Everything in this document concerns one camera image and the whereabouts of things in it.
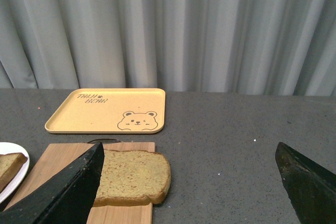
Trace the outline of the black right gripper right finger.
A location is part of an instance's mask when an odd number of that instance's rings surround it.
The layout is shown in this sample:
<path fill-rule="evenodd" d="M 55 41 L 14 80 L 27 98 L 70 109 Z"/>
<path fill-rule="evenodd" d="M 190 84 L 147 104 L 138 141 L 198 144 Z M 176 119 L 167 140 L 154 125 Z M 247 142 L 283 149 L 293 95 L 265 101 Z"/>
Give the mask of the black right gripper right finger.
<path fill-rule="evenodd" d="M 283 142 L 275 160 L 300 223 L 335 223 L 335 174 Z"/>

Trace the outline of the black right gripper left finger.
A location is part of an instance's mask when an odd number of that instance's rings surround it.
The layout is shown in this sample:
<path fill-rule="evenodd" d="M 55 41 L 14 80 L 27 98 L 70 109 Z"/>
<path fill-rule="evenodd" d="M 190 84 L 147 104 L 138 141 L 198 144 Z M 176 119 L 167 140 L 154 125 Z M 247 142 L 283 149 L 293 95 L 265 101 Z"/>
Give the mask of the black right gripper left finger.
<path fill-rule="evenodd" d="M 86 223 L 104 161 L 97 143 L 31 194 L 1 212 L 1 223 Z"/>

